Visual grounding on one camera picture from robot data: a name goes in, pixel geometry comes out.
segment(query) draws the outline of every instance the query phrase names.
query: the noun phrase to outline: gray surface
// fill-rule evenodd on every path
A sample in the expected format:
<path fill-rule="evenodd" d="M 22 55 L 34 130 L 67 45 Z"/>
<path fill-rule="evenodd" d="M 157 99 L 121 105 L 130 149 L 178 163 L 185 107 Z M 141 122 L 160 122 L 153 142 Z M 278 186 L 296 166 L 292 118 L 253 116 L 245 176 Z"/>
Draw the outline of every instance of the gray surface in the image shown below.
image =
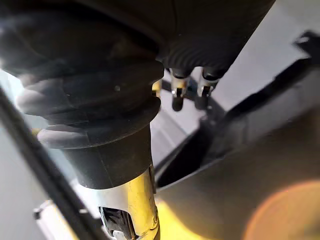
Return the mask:
<path fill-rule="evenodd" d="M 0 239 L 44 240 L 33 209 L 47 196 L 0 125 Z"/>

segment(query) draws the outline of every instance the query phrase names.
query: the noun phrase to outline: reflective metal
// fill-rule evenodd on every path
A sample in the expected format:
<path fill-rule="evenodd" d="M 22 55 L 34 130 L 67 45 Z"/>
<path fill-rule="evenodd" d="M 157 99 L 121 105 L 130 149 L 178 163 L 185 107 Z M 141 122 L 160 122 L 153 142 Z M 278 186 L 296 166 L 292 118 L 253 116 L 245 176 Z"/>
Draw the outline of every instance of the reflective metal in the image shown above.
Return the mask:
<path fill-rule="evenodd" d="M 199 83 L 198 83 L 198 88 L 197 88 L 197 95 L 199 97 L 202 97 L 205 91 L 205 87 L 208 87 L 209 90 L 206 90 L 206 96 L 209 97 L 211 95 L 211 92 L 216 88 L 218 82 L 220 79 L 217 80 L 207 80 L 203 77 L 203 75 L 201 74 Z"/>
<path fill-rule="evenodd" d="M 148 168 L 135 179 L 109 189 L 91 189 L 81 186 L 83 196 L 97 207 L 126 211 L 130 214 L 134 231 L 139 239 L 152 239 L 159 225 L 154 198 L 151 171 Z"/>
<path fill-rule="evenodd" d="M 183 97 L 187 92 L 189 77 L 177 78 L 171 73 L 171 92 L 174 97 Z M 178 96 L 177 89 L 181 89 L 181 95 Z"/>

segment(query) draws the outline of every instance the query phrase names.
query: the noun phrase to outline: machine part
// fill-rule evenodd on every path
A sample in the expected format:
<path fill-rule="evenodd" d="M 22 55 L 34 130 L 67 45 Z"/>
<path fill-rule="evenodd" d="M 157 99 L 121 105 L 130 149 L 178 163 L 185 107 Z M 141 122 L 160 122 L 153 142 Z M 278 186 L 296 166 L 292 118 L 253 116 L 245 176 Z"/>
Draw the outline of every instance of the machine part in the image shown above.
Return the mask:
<path fill-rule="evenodd" d="M 24 86 L 17 103 L 26 114 L 48 121 L 37 139 L 62 150 L 78 182 L 97 191 L 112 190 L 149 173 L 149 123 L 160 108 L 152 84 L 164 74 L 162 63 L 155 60 L 155 42 L 73 1 L 58 6 L 4 1 L 0 17 L 2 68 Z M 153 211 L 136 199 L 127 202 L 135 207 L 135 215 L 128 213 L 139 236 L 154 226 L 141 222 L 143 216 L 157 218 L 154 188 L 149 193 L 142 187 L 135 197 L 147 197 Z M 127 199 L 125 194 L 119 197 Z"/>
<path fill-rule="evenodd" d="M 163 81 L 163 79 L 160 79 L 160 80 L 156 81 L 152 85 L 152 96 L 160 98 L 160 91 L 161 91 L 161 88 L 162 88 L 162 81 Z"/>
<path fill-rule="evenodd" d="M 208 67 L 203 68 L 194 99 L 194 105 L 197 109 L 204 110 L 207 108 L 209 97 L 224 73 L 225 71 L 217 72 Z"/>
<path fill-rule="evenodd" d="M 298 39 L 305 36 L 308 38 L 303 42 L 303 48 L 309 50 L 307 53 L 311 58 L 295 61 L 267 86 L 248 96 L 230 111 L 221 112 L 217 116 L 207 110 L 207 116 L 201 119 L 199 129 L 156 166 L 155 179 L 158 187 L 165 187 L 186 178 L 199 168 L 223 158 L 236 147 L 252 141 L 253 137 L 249 132 L 254 135 L 266 134 L 266 129 L 272 126 L 271 122 L 255 123 L 256 127 L 250 130 L 249 123 L 257 120 L 256 115 L 265 116 L 266 112 L 278 109 L 282 114 L 278 113 L 277 117 L 273 118 L 277 119 L 278 122 L 275 122 L 279 124 L 319 104 L 317 81 L 320 72 L 317 59 L 320 41 L 318 35 L 310 31 L 303 33 Z M 290 106 L 292 103 L 284 101 L 288 99 L 295 104 Z"/>
<path fill-rule="evenodd" d="M 184 96 L 187 93 L 189 83 L 189 75 L 183 75 L 183 71 L 171 69 L 171 93 L 172 93 L 172 108 L 179 112 L 184 105 Z"/>
<path fill-rule="evenodd" d="M 151 85 L 164 66 L 227 70 L 273 2 L 4 0 L 1 67 L 25 87 L 20 109 L 48 120 L 38 140 L 67 155 L 84 187 L 112 189 L 152 164 Z"/>
<path fill-rule="evenodd" d="M 103 223 L 111 236 L 113 231 L 120 231 L 128 240 L 148 239 L 144 236 L 157 233 L 159 220 L 151 170 L 152 166 L 133 180 L 113 188 L 81 187 L 83 196 L 99 206 Z"/>
<path fill-rule="evenodd" d="M 294 44 L 306 52 L 314 64 L 320 64 L 320 35 L 313 31 L 306 31 L 298 37 Z"/>

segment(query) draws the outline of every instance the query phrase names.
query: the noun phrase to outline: metal bracket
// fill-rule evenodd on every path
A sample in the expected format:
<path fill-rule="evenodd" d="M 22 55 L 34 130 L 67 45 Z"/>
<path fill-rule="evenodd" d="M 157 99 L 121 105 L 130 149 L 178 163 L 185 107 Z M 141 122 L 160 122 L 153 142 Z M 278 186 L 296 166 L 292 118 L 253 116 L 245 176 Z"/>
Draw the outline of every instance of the metal bracket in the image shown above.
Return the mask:
<path fill-rule="evenodd" d="M 320 64 L 320 35 L 308 30 L 294 41 L 294 45 L 306 52 L 313 64 Z"/>

